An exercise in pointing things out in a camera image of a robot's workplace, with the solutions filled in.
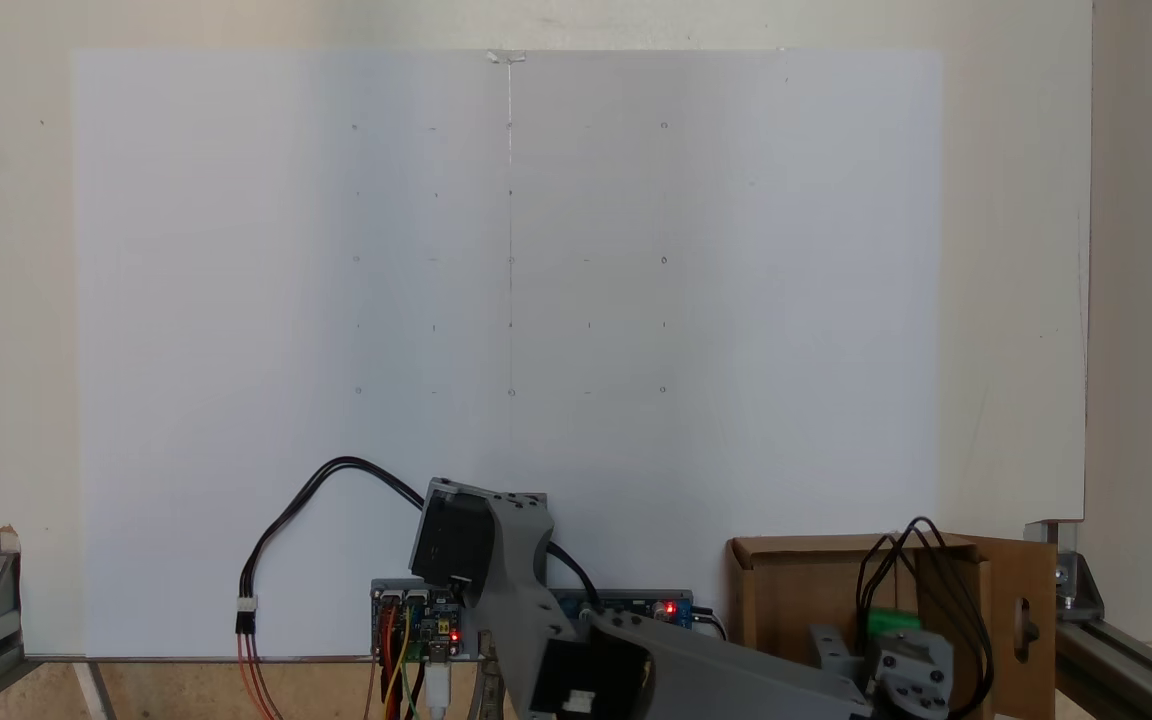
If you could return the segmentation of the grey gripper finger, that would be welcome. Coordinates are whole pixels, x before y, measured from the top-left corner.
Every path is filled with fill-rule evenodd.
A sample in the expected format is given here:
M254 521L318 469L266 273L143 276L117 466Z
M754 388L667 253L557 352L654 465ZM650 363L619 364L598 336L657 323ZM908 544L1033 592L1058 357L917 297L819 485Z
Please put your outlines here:
M855 655L838 626L808 626L808 632L814 665L850 696L864 696L867 688L864 657Z

